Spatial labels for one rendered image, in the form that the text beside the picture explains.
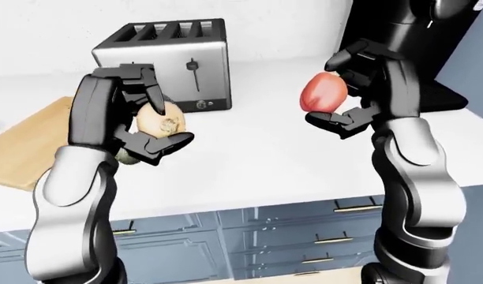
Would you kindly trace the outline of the beige onion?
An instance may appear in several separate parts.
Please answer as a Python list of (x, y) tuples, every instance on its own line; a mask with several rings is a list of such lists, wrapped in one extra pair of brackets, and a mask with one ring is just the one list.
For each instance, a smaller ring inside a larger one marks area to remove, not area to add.
[(157, 139), (185, 132), (185, 116), (174, 103), (165, 101), (165, 115), (156, 113), (150, 103), (146, 103), (137, 113), (137, 128), (140, 132)]

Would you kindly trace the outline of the silver four-slot toaster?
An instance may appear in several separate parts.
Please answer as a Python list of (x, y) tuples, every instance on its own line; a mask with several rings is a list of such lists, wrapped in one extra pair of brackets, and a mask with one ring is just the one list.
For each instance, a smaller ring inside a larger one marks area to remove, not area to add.
[(128, 23), (92, 49), (98, 66), (151, 64), (185, 113), (232, 107), (225, 20)]

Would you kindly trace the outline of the dark green avocado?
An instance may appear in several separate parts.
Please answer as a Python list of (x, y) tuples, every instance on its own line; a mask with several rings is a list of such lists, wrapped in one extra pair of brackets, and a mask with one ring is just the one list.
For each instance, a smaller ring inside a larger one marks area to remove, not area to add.
[(123, 165), (135, 165), (140, 162), (140, 160), (132, 157), (124, 148), (119, 149), (115, 158)]

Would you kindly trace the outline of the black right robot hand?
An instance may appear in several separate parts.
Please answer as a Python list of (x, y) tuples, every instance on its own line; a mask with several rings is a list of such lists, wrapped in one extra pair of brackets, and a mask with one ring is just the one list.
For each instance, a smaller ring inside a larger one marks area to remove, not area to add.
[(333, 54), (324, 70), (335, 71), (361, 98), (361, 106), (345, 113), (310, 111), (310, 125), (347, 139), (396, 118), (420, 116), (420, 84), (414, 66), (404, 56), (370, 39), (359, 39)]

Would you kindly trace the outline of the black coffee machine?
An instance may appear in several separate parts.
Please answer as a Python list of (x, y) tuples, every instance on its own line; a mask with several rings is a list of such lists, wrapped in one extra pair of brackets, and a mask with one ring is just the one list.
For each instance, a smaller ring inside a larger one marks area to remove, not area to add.
[(483, 0), (353, 0), (340, 47), (385, 44), (414, 63), (422, 112), (460, 110), (467, 99), (436, 77), (482, 9)]

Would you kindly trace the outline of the wooden cutting board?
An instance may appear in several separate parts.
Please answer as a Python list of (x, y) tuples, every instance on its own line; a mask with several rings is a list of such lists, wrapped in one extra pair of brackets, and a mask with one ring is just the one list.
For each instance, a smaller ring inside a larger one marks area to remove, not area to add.
[(64, 96), (0, 134), (0, 185), (33, 191), (57, 149), (68, 144), (72, 102)]

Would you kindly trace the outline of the blue-grey cabinet with drawers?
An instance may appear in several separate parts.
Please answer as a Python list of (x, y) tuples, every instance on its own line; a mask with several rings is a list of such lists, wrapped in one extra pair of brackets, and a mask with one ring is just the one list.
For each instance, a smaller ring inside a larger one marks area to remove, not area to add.
[[(463, 189), (467, 214), (449, 254), (450, 284), (483, 284), (483, 186)], [(334, 212), (334, 200), (126, 219), (136, 233), (114, 236), (129, 284), (245, 280), (361, 267), (377, 262), (379, 210)], [(315, 234), (352, 241), (314, 244)], [(27, 230), (0, 234), (0, 284), (36, 284), (24, 266)], [(303, 255), (334, 260), (302, 264)]]

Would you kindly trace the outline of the red apple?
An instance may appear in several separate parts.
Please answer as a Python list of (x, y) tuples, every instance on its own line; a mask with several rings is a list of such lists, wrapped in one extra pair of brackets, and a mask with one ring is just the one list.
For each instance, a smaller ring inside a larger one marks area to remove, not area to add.
[(348, 94), (344, 80), (335, 73), (318, 73), (300, 95), (300, 107), (306, 112), (334, 113)]

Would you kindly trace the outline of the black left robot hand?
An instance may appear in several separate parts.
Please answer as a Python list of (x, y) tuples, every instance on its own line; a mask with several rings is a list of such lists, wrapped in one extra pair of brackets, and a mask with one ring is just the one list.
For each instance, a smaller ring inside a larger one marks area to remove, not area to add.
[(69, 115), (68, 144), (87, 146), (115, 155), (125, 149), (149, 165), (190, 144), (189, 132), (156, 138), (144, 132), (130, 133), (133, 118), (145, 105), (161, 118), (171, 113), (151, 64), (122, 64), (97, 68), (81, 80)]

